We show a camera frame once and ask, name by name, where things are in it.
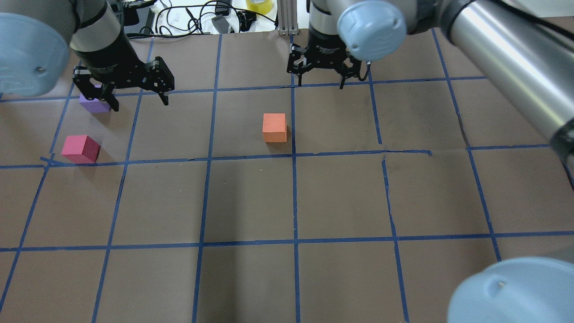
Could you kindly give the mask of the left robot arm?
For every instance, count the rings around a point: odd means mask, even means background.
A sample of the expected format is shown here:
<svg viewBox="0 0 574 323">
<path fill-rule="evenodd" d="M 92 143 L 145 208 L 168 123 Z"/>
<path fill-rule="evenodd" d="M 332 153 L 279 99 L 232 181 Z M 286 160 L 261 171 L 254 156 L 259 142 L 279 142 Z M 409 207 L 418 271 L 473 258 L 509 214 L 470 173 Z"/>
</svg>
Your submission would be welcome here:
<svg viewBox="0 0 574 323">
<path fill-rule="evenodd" d="M 57 84 L 74 52 L 72 81 L 86 100 L 117 112 L 115 89 L 155 92 L 164 105 L 175 88 L 162 57 L 141 61 L 106 0 L 3 0 L 0 11 L 2 94 L 37 97 Z"/>
</svg>

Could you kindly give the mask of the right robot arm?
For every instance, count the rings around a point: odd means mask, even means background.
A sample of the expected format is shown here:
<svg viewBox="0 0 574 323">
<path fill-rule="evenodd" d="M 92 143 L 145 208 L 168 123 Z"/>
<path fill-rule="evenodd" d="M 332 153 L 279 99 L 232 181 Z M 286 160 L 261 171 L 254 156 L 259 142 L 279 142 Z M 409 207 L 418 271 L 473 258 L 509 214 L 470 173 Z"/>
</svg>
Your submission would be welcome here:
<svg viewBox="0 0 574 323">
<path fill-rule="evenodd" d="M 502 0 L 310 0 L 309 40 L 292 45 L 287 72 L 314 68 L 359 78 L 361 63 L 390 55 L 439 27 L 573 168 L 573 34 Z M 573 254 L 497 262 L 464 280 L 449 323 L 571 323 Z"/>
</svg>

